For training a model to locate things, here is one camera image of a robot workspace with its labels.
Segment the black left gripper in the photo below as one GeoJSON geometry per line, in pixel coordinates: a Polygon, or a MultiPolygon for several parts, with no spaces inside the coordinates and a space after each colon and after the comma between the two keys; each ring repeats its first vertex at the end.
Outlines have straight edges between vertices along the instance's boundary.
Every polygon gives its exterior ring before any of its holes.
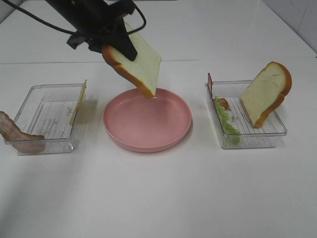
{"type": "Polygon", "coordinates": [[[137,51],[123,20],[133,13],[133,1],[119,0],[107,4],[103,0],[49,0],[47,3],[81,34],[67,41],[72,48],[84,41],[90,51],[102,53],[102,47],[110,45],[130,61],[135,60],[137,51]]]}

